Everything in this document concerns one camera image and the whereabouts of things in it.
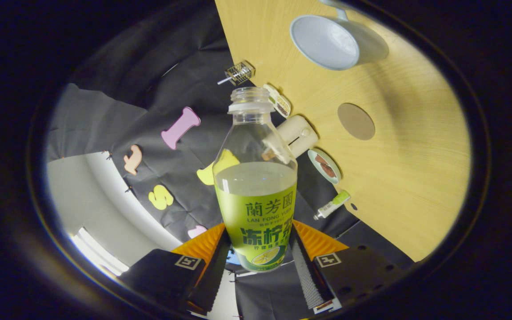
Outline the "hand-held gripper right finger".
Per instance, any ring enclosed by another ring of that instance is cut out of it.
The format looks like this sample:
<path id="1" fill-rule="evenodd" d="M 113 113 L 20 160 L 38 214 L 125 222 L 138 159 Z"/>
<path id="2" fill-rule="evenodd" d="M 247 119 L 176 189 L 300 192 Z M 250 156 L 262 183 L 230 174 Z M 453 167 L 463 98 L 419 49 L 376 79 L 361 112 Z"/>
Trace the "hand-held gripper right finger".
<path id="1" fill-rule="evenodd" d="M 361 221 L 336 238 L 294 221 L 290 249 L 307 307 L 315 314 L 361 304 L 415 267 L 406 253 Z"/>

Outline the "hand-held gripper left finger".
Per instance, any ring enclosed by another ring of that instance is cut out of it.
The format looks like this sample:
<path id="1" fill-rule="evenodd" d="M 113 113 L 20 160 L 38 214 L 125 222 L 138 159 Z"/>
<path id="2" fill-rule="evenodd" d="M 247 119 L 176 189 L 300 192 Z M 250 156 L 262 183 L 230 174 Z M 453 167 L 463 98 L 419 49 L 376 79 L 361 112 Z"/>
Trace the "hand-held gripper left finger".
<path id="1" fill-rule="evenodd" d="M 118 278 L 163 306 L 207 314 L 219 293 L 230 245 L 221 223 L 172 251 L 152 250 Z"/>

